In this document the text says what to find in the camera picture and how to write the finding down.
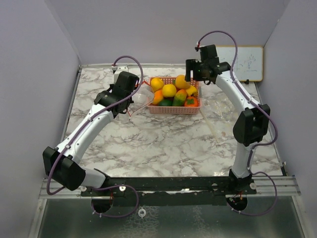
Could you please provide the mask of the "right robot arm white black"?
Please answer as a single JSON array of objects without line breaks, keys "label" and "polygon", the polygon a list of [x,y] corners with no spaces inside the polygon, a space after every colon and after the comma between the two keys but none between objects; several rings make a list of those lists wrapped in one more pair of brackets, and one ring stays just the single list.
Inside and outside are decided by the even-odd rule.
[{"label": "right robot arm white black", "polygon": [[268,131],[270,107],[261,105],[240,83],[227,62],[220,62],[216,46],[195,47],[200,59],[185,61],[185,80],[211,83],[220,88],[240,113],[233,127],[233,135],[237,141],[237,152],[227,182],[228,190],[238,194],[245,189],[244,180],[250,179],[253,147],[262,141]]}]

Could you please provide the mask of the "orange green mango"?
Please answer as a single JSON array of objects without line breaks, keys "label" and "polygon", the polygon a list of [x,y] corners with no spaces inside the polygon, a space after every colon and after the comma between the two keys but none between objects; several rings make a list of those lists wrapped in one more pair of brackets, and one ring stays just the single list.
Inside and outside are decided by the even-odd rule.
[{"label": "orange green mango", "polygon": [[187,98],[186,90],[181,89],[175,94],[172,105],[174,107],[182,107],[185,104],[186,98]]}]

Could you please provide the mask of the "yellow orange peach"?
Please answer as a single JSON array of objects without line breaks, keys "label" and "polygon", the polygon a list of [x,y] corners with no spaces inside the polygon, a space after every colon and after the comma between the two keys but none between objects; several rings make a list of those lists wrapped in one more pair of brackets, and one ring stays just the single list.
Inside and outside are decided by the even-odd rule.
[{"label": "yellow orange peach", "polygon": [[185,75],[178,75],[175,78],[174,85],[177,89],[188,89],[191,84],[185,80]]}]

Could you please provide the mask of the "clear bag red zipper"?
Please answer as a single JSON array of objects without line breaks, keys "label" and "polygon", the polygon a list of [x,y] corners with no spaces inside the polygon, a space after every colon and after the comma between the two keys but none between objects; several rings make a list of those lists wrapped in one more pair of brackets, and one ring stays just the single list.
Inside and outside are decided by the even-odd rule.
[{"label": "clear bag red zipper", "polygon": [[151,104],[154,100],[155,93],[147,81],[144,81],[135,94],[134,104],[135,106],[132,107],[132,110],[128,111],[128,120],[131,120],[133,116],[136,116],[140,113],[143,109],[145,109],[149,104]]}]

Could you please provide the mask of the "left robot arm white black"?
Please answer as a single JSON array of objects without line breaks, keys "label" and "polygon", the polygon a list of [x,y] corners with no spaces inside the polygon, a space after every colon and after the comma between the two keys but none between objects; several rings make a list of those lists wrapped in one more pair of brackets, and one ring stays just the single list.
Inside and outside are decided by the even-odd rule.
[{"label": "left robot arm white black", "polygon": [[71,191],[80,186],[92,187],[97,195],[109,191],[106,175],[79,165],[86,150],[100,131],[132,103],[131,95],[140,83],[138,76],[127,71],[115,73],[115,82],[100,92],[88,114],[75,130],[55,148],[43,152],[46,175]]}]

